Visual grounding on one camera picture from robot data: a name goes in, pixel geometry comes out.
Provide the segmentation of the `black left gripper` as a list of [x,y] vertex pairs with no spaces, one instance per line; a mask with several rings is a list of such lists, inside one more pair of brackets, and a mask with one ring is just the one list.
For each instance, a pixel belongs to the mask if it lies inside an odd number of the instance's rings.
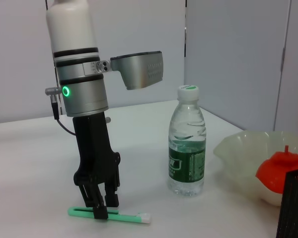
[[[92,208],[94,218],[107,220],[106,206],[119,206],[116,191],[120,185],[120,154],[111,148],[104,113],[75,117],[73,124],[80,155],[74,183],[79,187],[86,207]],[[101,183],[106,183],[106,206],[98,187]]]

